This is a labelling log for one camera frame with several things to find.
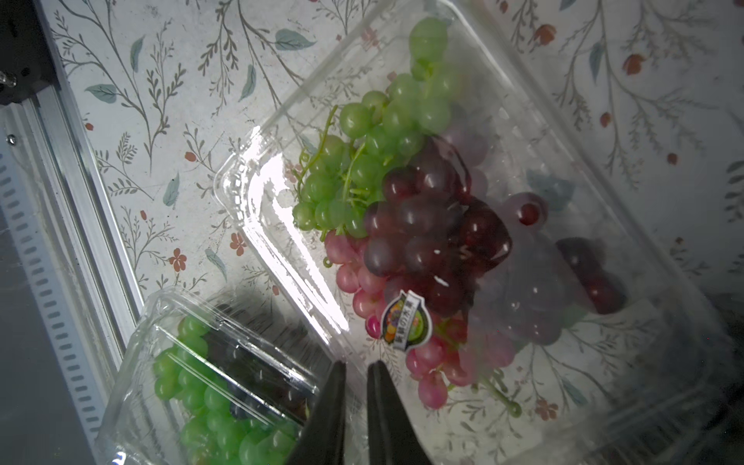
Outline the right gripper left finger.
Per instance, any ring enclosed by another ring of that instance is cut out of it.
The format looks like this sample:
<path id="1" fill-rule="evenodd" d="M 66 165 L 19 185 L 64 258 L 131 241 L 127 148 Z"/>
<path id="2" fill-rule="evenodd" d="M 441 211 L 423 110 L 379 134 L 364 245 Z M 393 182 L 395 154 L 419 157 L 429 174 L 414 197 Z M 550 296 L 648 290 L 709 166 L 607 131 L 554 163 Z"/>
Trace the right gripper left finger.
<path id="1" fill-rule="evenodd" d="M 344 463 L 346 363 L 335 362 L 287 465 Z"/>

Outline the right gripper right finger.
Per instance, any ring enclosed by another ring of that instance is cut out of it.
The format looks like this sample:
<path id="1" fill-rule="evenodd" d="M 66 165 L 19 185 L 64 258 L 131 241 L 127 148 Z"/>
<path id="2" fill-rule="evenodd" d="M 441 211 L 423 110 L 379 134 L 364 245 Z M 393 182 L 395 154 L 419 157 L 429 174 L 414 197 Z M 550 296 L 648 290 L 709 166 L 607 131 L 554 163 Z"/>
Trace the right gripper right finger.
<path id="1" fill-rule="evenodd" d="M 378 360 L 367 371 L 369 463 L 430 465 L 387 369 Z"/>

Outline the round fruit sticker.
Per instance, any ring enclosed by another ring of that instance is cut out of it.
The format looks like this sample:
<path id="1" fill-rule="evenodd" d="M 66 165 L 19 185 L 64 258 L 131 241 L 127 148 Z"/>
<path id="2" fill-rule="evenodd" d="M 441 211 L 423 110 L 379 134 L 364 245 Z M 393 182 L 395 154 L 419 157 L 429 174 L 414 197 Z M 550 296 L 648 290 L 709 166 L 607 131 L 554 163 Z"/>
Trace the round fruit sticker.
<path id="1" fill-rule="evenodd" d="M 401 291 L 383 312 L 380 339 L 393 350 L 408 353 L 429 342 L 433 327 L 424 297 Z"/>

